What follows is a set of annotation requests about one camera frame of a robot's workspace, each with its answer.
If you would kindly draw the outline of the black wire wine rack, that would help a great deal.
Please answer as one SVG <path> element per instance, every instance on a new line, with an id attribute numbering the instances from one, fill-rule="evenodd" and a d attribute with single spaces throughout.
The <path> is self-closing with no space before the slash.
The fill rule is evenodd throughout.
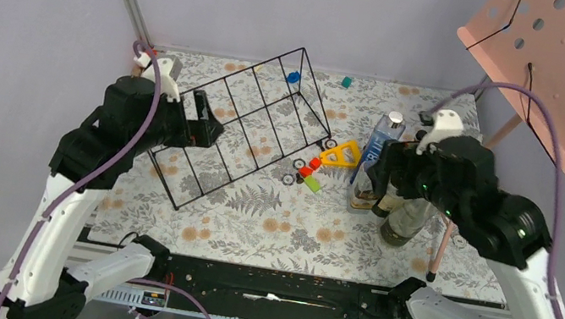
<path id="1" fill-rule="evenodd" d="M 306 48 L 233 70 L 217 69 L 208 57 L 190 59 L 181 53 L 178 58 L 186 66 L 178 85 L 187 117 L 197 117 L 192 96 L 202 89 L 224 131 L 210 148 L 158 146 L 149 152 L 174 209 L 275 164 L 293 168 L 301 151 L 320 153 L 322 141 L 333 138 Z M 298 84 L 286 81 L 293 71 L 301 74 Z"/>

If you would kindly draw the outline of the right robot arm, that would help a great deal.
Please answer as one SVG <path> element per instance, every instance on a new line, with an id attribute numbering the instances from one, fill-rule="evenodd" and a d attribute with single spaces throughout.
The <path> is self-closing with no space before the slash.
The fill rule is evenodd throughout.
<path id="1" fill-rule="evenodd" d="M 368 171 L 373 190 L 394 187 L 406 201 L 424 200 L 446 215 L 495 274 L 509 319 L 565 319 L 552 239 L 540 208 L 498 185 L 494 154 L 464 134 L 447 103 L 432 109 L 432 128 L 417 141 L 389 140 Z M 490 319 L 408 278 L 383 302 L 389 319 Z"/>

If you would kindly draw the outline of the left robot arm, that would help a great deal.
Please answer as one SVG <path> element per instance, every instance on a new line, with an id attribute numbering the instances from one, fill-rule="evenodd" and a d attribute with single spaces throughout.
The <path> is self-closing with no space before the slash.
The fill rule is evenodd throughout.
<path id="1" fill-rule="evenodd" d="M 66 267 L 91 213 L 141 153 L 156 146 L 209 148 L 224 131 L 206 93 L 187 118 L 177 83 L 152 49 L 134 43 L 140 74 L 109 85 L 102 104 L 59 141 L 32 223 L 0 270 L 0 319 L 75 319 L 97 295 L 141 278 L 167 278 L 167 247 L 147 235 L 83 265 Z"/>

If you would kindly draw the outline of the blue triangular bottle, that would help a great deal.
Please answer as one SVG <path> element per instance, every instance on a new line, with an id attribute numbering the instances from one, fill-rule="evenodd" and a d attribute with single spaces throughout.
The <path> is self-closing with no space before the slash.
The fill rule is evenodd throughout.
<path id="1" fill-rule="evenodd" d="M 386 141 L 401 139 L 405 129 L 405 121 L 400 112 L 392 111 L 382 116 L 371 132 L 369 139 L 366 141 L 366 146 L 361 152 L 361 158 L 352 173 L 350 183 L 352 184 L 354 182 L 356 175 L 365 162 L 378 159 Z"/>

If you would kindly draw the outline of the dark green wine bottle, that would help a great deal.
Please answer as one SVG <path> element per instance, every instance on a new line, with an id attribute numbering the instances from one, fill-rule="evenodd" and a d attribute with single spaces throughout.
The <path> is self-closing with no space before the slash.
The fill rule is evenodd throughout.
<path id="1" fill-rule="evenodd" d="M 386 218 L 400 208 L 405 203 L 405 199 L 399 196 L 397 187 L 389 183 L 387 185 L 387 192 L 380 197 L 378 201 L 371 208 L 373 214 L 380 218 Z"/>

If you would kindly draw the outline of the clear bottle black label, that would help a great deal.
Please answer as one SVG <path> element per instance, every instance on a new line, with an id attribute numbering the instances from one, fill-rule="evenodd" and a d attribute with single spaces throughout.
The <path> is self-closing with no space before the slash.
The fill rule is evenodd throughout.
<path id="1" fill-rule="evenodd" d="M 391 212 L 380 227 L 380 236 L 385 244 L 405 246 L 437 212 L 425 199 L 406 200 Z"/>

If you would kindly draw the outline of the clear bottle gold label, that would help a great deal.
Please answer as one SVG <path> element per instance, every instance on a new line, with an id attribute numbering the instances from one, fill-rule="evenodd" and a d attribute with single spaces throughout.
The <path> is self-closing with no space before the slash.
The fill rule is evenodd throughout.
<path id="1" fill-rule="evenodd" d="M 374 164 L 374 161 L 369 160 L 360 164 L 348 191 L 347 209 L 349 212 L 366 214 L 378 201 L 368 174 L 368 170 Z"/>

